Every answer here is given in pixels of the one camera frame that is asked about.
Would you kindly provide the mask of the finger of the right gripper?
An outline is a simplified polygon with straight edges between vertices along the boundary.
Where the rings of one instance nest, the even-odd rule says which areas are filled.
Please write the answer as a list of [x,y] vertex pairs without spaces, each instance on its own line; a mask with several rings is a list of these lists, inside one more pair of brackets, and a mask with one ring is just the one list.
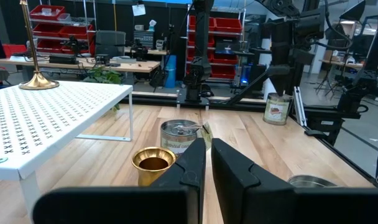
[[269,67],[269,79],[279,96],[284,94],[289,73],[290,67]]

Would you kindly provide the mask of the short brass candlestick holder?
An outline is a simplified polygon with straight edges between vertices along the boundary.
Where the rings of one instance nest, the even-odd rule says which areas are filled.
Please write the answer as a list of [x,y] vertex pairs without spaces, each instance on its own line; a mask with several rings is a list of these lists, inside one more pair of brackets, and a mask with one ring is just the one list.
[[138,171],[138,185],[149,186],[176,161],[176,155],[163,147],[145,147],[132,157],[132,165]]

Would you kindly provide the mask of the silver scented candle tin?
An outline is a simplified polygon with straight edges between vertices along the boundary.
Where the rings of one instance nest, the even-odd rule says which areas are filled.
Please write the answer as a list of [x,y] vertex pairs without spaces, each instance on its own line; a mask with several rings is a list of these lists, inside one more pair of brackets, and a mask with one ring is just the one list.
[[288,111],[292,104],[290,95],[279,96],[277,93],[269,93],[267,96],[263,120],[274,125],[285,125],[288,118]]
[[295,187],[327,188],[337,187],[336,184],[312,175],[295,175],[288,179],[289,184]]
[[183,154],[198,138],[203,138],[207,149],[211,147],[213,133],[208,122],[200,124],[186,119],[173,119],[160,126],[160,146],[177,156]]

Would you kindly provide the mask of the tall brass candlestick holder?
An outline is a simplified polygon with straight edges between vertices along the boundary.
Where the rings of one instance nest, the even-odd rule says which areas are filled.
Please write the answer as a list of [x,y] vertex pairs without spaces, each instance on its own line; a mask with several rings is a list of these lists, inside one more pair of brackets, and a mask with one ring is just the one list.
[[34,44],[32,28],[30,24],[27,0],[19,0],[19,4],[21,5],[21,9],[23,12],[25,28],[26,28],[28,40],[30,43],[32,61],[34,64],[33,77],[27,82],[20,83],[19,88],[23,90],[47,90],[47,89],[59,87],[60,85],[59,82],[46,79],[42,75],[42,72],[40,71],[39,63],[37,60],[37,52],[36,52],[35,44]]

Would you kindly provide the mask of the silver metal bar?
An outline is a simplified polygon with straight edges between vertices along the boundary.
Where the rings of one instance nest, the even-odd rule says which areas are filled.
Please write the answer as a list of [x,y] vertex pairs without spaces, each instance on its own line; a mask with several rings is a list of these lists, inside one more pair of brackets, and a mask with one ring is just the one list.
[[297,117],[297,123],[300,126],[307,126],[307,119],[305,116],[305,110],[303,106],[302,96],[300,92],[300,88],[295,86],[293,89],[293,97],[294,97],[294,106],[295,106],[295,114]]

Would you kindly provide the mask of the metal shelving rack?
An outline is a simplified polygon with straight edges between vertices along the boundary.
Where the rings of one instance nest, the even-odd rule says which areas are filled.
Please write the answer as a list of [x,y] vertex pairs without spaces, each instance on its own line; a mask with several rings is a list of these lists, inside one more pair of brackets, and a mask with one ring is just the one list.
[[[195,0],[188,5],[186,24],[186,74],[183,82],[186,85],[201,85],[204,82],[236,83],[239,53],[245,49],[244,22],[246,10],[239,7],[211,6],[206,4],[211,0]],[[242,25],[241,33],[215,31],[215,18],[239,19]],[[213,63],[213,54],[235,54],[237,64]],[[212,78],[212,65],[228,65],[236,67],[234,79]]]
[[[65,12],[61,14],[56,21],[51,20],[41,20],[41,19],[31,19],[30,11],[33,10],[38,5],[53,5],[53,6],[64,6]],[[93,55],[89,53],[81,54],[80,50],[84,48],[85,43],[89,47],[92,42],[95,44],[95,37],[97,33],[97,18],[96,18],[96,0],[39,0],[39,3],[36,6],[31,6],[29,8],[29,18],[30,24],[33,29],[37,24],[56,24],[61,26],[75,26],[75,27],[88,27],[90,24],[93,26],[95,35],[90,39],[76,39],[74,36],[70,38],[61,38],[61,37],[43,37],[36,36],[33,34],[33,38],[38,44],[40,40],[57,40],[63,45],[68,46],[72,49],[73,54],[77,57],[91,57]],[[68,56],[71,54],[53,54],[46,52],[39,52],[41,55],[61,55]]]

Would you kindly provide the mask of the red plastic storage bin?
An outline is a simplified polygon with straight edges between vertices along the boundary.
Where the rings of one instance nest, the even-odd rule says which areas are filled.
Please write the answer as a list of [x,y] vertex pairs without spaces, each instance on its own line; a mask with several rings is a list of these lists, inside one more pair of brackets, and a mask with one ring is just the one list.
[[31,19],[56,21],[65,12],[64,6],[38,5],[30,11]]
[[61,26],[56,24],[37,24],[33,29],[33,34],[43,37],[61,37],[70,38],[74,36],[76,39],[92,39],[95,35],[93,26],[75,27]]
[[234,79],[236,76],[236,67],[228,65],[212,65],[211,77],[212,78],[224,78]]
[[213,63],[223,63],[235,65],[237,64],[237,55],[235,54],[213,54]]
[[239,19],[216,17],[215,23],[215,31],[217,32],[241,33],[242,31],[242,25]]
[[[38,52],[46,52],[46,53],[53,53],[53,54],[73,54],[73,51],[70,47],[63,45],[61,42],[57,40],[47,40],[43,39],[37,44],[37,51]],[[88,47],[85,43],[83,49],[80,50],[81,54],[89,53],[91,55],[95,54],[95,44],[92,42]]]

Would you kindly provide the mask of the background wooden table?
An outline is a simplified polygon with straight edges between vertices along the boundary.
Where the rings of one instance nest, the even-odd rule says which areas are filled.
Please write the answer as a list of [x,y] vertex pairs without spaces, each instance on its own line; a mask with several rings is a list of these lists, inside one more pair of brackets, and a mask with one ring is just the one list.
[[330,60],[324,60],[324,59],[321,59],[320,62],[327,63],[330,65],[338,65],[342,67],[355,68],[355,69],[361,69],[364,66],[361,63],[344,63],[344,62],[330,61]]

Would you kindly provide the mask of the blue barrel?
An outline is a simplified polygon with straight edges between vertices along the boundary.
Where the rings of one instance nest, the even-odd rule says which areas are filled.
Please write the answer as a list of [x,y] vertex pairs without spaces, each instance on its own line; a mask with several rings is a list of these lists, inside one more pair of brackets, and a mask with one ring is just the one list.
[[165,72],[167,76],[165,88],[174,88],[176,82],[177,56],[168,55],[165,62]]

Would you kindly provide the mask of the white perforated metal shelf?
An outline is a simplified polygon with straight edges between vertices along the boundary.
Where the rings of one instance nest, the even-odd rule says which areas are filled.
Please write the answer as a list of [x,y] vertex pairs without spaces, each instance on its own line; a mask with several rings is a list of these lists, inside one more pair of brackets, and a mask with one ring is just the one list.
[[52,189],[134,184],[133,150],[147,113],[130,85],[63,81],[0,90],[0,224],[30,223]]

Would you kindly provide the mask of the green potted plant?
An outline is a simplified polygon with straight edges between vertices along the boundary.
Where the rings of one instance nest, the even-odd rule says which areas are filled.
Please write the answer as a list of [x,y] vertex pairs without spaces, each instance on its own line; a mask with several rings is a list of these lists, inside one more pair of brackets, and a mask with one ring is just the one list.
[[102,66],[89,70],[86,73],[86,77],[84,77],[83,82],[120,85],[121,76],[120,73]]

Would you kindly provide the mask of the wooden workbench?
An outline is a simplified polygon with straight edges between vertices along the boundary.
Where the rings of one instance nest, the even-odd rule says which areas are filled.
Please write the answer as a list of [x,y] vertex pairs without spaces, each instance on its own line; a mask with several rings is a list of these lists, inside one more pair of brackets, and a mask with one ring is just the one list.
[[[14,57],[14,58],[0,58],[0,64],[8,65],[22,65],[33,67],[33,61],[25,59],[24,57]],[[40,68],[61,68],[61,69],[80,69],[80,70],[90,70],[96,68],[94,63],[90,62],[90,58],[79,58],[78,64],[63,64],[63,63],[50,63],[48,60],[40,60],[38,62]],[[147,62],[136,62],[136,63],[121,63],[118,67],[107,67],[104,66],[105,70],[113,70],[116,72],[139,72],[139,73],[150,73],[160,66],[160,62],[147,61]]]

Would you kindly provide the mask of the black equipment case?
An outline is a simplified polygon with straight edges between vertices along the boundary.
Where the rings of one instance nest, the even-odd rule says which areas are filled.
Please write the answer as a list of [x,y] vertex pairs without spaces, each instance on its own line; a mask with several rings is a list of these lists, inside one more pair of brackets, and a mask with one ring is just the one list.
[[76,57],[58,56],[58,55],[50,55],[49,56],[49,62],[50,63],[69,64],[69,65],[77,65],[78,64]]

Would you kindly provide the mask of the black office chair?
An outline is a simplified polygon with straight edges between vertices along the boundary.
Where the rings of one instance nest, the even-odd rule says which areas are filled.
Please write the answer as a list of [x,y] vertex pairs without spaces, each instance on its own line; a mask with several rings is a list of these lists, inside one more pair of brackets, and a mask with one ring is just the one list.
[[110,58],[123,56],[126,33],[114,30],[99,30],[95,37],[95,54],[109,55]]

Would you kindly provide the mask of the red plastic crate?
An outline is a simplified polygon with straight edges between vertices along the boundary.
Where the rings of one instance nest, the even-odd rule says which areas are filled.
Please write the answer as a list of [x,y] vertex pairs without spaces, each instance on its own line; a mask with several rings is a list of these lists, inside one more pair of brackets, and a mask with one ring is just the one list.
[[6,58],[10,58],[13,54],[24,53],[27,50],[25,45],[3,44],[2,47]]

